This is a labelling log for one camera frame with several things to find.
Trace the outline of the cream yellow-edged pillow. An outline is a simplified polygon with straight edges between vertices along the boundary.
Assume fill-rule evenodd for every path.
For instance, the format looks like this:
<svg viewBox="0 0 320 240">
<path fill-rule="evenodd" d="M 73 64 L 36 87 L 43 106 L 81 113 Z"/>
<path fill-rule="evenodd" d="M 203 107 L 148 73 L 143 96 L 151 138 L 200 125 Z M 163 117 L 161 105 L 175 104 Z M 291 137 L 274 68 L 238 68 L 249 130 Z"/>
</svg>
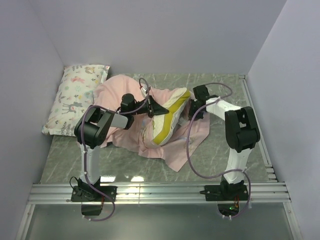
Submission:
<svg viewBox="0 0 320 240">
<path fill-rule="evenodd" d="M 153 117 L 151 140 L 155 145 L 163 146 L 170 140 L 190 97 L 191 93 L 187 88 L 177 88 L 164 103 L 163 107 L 168 110 L 168 113 Z"/>
</svg>

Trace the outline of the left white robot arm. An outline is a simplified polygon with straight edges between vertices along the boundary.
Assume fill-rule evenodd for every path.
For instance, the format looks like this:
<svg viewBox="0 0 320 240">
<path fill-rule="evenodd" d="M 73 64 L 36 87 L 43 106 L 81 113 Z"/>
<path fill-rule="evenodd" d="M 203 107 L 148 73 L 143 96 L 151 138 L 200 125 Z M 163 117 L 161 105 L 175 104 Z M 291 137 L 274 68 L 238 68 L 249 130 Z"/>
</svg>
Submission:
<svg viewBox="0 0 320 240">
<path fill-rule="evenodd" d="M 148 117 L 168 114 L 169 110 L 148 95 L 136 101 L 131 93 L 122 96 L 117 111 L 102 106 L 90 106 L 74 129 L 74 135 L 81 150 L 81 176 L 72 186 L 72 202 L 114 202 L 116 186 L 102 186 L 99 170 L 100 146 L 105 141 L 111 127 L 128 130 L 134 123 L 134 115 L 147 114 Z"/>
</svg>

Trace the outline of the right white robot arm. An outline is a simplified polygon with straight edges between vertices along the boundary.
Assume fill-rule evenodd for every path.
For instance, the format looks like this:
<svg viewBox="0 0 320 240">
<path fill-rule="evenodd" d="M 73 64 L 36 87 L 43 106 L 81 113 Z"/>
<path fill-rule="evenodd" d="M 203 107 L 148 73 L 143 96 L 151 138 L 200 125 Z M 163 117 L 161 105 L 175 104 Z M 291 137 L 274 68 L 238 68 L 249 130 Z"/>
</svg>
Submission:
<svg viewBox="0 0 320 240">
<path fill-rule="evenodd" d="M 211 114 L 224 121 L 225 139 L 229 146 L 226 169 L 219 174 L 218 185 L 206 185 L 201 194 L 207 201 L 248 200 L 250 186 L 245 185 L 246 166 L 250 153 L 260 141 L 261 135 L 254 110 L 225 101 L 223 96 L 211 95 L 206 84 L 193 88 L 188 118 L 190 125 Z"/>
</svg>

